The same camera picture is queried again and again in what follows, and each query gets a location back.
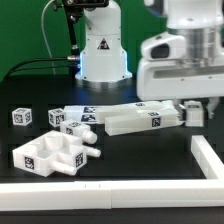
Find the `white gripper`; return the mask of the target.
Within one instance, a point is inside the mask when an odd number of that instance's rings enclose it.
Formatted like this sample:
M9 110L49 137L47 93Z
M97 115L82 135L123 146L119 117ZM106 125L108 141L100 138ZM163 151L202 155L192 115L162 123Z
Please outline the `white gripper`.
M137 96L142 101L224 96L224 48L220 38L201 34L184 37L162 33L141 45ZM207 104L212 119L217 99ZM186 110L177 105L181 121Z

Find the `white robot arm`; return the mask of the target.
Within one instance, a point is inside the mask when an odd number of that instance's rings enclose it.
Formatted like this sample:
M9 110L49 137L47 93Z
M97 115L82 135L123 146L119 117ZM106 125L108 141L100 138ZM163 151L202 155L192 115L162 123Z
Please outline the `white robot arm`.
M144 0L167 19L166 31L141 44L137 96L143 101L208 98L212 112L224 96L223 0ZM111 9L86 12L82 83L100 88L127 77L127 55Z

